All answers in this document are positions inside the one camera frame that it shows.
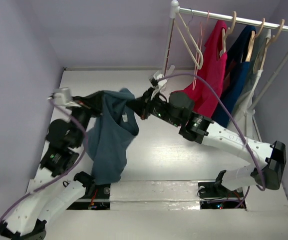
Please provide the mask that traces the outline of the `teal blue t-shirt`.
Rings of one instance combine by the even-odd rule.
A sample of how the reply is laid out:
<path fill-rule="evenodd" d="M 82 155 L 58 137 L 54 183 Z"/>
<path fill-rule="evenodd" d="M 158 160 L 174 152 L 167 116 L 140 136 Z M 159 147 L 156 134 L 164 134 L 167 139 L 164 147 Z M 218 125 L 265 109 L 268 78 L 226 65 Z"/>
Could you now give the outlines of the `teal blue t-shirt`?
<path fill-rule="evenodd" d="M 135 113 L 126 106 L 135 96 L 127 88 L 105 91 L 102 116 L 86 132 L 84 147 L 93 161 L 91 176 L 96 185 L 120 181 L 127 165 L 126 150 L 139 134 Z"/>

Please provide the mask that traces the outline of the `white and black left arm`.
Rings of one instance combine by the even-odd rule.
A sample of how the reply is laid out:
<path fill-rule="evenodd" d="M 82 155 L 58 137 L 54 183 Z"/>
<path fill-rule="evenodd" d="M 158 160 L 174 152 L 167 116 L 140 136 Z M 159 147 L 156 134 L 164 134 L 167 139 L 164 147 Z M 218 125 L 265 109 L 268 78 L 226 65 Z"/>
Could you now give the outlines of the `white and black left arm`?
<path fill-rule="evenodd" d="M 72 96 L 59 88 L 49 97 L 55 109 L 68 119 L 53 120 L 47 130 L 48 144 L 37 173 L 29 181 L 26 193 L 0 217 L 0 239 L 42 240 L 51 221 L 80 197 L 94 193 L 94 178 L 83 171 L 58 196 L 53 193 L 82 160 L 85 151 L 75 152 L 86 140 L 86 128 L 94 117 L 102 116 L 103 92 Z"/>

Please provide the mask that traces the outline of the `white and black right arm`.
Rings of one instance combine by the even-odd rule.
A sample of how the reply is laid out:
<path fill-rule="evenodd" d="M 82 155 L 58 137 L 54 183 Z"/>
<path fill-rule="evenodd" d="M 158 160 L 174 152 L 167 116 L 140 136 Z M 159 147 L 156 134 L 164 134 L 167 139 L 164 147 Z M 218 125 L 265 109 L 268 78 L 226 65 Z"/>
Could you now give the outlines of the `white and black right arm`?
<path fill-rule="evenodd" d="M 188 141 L 221 149 L 249 163 L 236 170 L 222 170 L 218 174 L 214 191 L 225 196 L 238 188 L 258 185 L 278 190 L 286 165 L 286 146 L 280 141 L 273 144 L 242 138 L 208 117 L 193 112 L 193 101 L 183 92 L 170 94 L 168 101 L 152 96 L 153 88 L 142 97 L 126 105 L 142 120 L 153 115 L 175 127 Z"/>

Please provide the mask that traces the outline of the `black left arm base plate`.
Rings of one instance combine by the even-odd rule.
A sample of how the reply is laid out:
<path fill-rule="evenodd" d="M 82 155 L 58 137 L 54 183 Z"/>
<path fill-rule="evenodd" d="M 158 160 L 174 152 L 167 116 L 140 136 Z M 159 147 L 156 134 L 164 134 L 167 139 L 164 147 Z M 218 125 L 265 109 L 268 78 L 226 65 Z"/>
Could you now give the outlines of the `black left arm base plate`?
<path fill-rule="evenodd" d="M 95 186 L 94 191 L 72 203 L 67 210 L 110 210 L 111 184 Z"/>

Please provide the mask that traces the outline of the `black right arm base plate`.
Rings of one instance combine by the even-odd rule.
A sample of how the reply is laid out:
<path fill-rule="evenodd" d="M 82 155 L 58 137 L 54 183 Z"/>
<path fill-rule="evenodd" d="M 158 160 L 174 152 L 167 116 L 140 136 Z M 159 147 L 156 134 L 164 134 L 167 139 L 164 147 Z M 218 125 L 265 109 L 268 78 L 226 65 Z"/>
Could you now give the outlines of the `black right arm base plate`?
<path fill-rule="evenodd" d="M 239 188 L 231 191 L 215 186 L 214 181 L 198 182 L 197 196 L 202 210 L 246 209 L 244 191 Z"/>

